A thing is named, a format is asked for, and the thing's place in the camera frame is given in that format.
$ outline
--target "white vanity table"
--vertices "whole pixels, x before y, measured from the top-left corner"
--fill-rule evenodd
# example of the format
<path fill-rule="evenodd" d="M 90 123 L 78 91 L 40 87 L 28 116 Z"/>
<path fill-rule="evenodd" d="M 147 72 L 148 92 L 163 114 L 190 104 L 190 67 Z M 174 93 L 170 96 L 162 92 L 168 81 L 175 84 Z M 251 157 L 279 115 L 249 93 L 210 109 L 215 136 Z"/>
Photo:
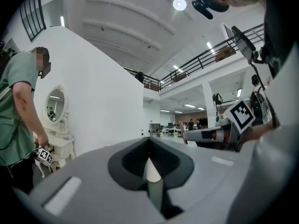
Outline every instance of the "white vanity table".
<path fill-rule="evenodd" d="M 62 168 L 66 165 L 66 159 L 75 158 L 73 142 L 75 138 L 69 135 L 67 126 L 67 117 L 69 112 L 68 97 L 62 86 L 55 86 L 48 95 L 45 105 L 42 108 L 41 123 L 47 133 L 49 145 L 54 147 L 53 161 L 51 169 L 56 171 L 56 167 Z M 44 173 L 40 167 L 40 163 L 36 162 L 40 168 L 42 175 Z"/>

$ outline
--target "mirror frame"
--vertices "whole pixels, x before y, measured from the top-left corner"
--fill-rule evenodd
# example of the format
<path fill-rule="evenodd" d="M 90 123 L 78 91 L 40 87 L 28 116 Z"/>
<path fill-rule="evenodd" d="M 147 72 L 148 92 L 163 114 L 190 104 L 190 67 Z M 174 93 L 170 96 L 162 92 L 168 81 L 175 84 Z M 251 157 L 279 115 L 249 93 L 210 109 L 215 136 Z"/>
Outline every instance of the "mirror frame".
<path fill-rule="evenodd" d="M 64 95 L 64 108 L 63 108 L 63 110 L 62 110 L 62 112 L 61 112 L 60 117 L 59 117 L 56 121 L 53 122 L 53 121 L 51 121 L 51 120 L 49 119 L 49 117 L 48 117 L 48 115 L 47 115 L 47 105 L 48 105 L 48 101 L 49 101 L 50 95 L 51 95 L 51 93 L 52 93 L 54 90 L 60 90 L 60 91 L 63 93 L 63 95 Z M 45 103 L 45 106 L 44 106 L 44 108 L 43 108 L 43 109 L 44 109 L 44 111 L 43 111 L 43 113 L 44 113 L 44 119 L 46 120 L 47 124 L 50 125 L 50 126 L 54 126 L 54 125 L 59 124 L 60 121 L 61 121 L 65 116 L 67 116 L 67 113 L 68 113 L 68 110 L 67 110 L 68 105 L 69 105 L 69 99 L 68 99 L 68 96 L 67 96 L 66 91 L 64 90 L 64 88 L 63 88 L 61 85 L 57 85 L 57 86 L 55 86 L 55 87 L 50 91 L 49 95 L 47 96 L 46 103 Z"/>

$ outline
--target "oval mirror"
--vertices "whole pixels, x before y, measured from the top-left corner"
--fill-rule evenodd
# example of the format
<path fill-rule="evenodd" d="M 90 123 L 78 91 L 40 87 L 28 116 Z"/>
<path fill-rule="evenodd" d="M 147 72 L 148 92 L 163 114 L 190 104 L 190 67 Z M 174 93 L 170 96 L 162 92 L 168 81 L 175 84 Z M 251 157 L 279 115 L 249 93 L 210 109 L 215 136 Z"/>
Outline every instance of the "oval mirror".
<path fill-rule="evenodd" d="M 55 122 L 60 118 L 64 109 L 64 94 L 61 90 L 53 90 L 47 102 L 47 115 L 49 120 Z"/>

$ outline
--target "green t-shirt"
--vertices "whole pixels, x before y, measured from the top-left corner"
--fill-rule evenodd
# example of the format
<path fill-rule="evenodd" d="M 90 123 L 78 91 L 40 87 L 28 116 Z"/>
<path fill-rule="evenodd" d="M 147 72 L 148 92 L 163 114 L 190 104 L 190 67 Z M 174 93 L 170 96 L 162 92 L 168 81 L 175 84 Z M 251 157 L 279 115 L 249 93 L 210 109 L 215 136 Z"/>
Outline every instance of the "green t-shirt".
<path fill-rule="evenodd" d="M 28 82 L 32 87 L 32 91 L 34 91 L 37 77 L 35 56 L 28 52 L 20 52 L 10 59 L 5 68 L 0 79 L 0 92 L 8 86 L 12 88 L 15 83 L 20 81 Z M 0 100 L 0 149 L 5 148 L 11 140 L 19 120 L 20 116 L 14 105 L 13 90 L 11 89 Z M 32 132 L 27 129 L 25 123 L 21 120 L 11 145 L 4 150 L 0 150 L 0 166 L 18 162 L 31 152 L 32 148 Z"/>

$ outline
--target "man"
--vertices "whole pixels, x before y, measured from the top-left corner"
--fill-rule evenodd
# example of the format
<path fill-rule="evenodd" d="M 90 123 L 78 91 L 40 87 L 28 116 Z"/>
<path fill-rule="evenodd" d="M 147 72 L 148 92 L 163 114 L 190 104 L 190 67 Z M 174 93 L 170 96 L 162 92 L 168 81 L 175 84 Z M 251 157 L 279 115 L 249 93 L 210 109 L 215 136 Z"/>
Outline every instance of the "man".
<path fill-rule="evenodd" d="M 55 118 L 55 117 L 56 117 L 56 114 L 55 114 L 54 111 L 53 111 L 53 107 L 50 107 L 49 119 L 50 119 L 51 121 L 53 121 L 53 118 Z"/>
<path fill-rule="evenodd" d="M 30 192 L 33 188 L 32 161 L 22 160 L 33 149 L 32 131 L 37 142 L 44 146 L 48 137 L 37 116 L 33 91 L 40 71 L 49 64 L 46 48 L 35 48 L 31 53 L 20 52 L 8 62 L 0 79 L 0 92 L 10 90 L 0 100 L 0 177 L 9 185 Z"/>
<path fill-rule="evenodd" d="M 189 131 L 193 130 L 193 125 L 194 125 L 194 123 L 193 123 L 192 119 L 190 119 L 190 122 L 188 123 L 188 130 Z"/>

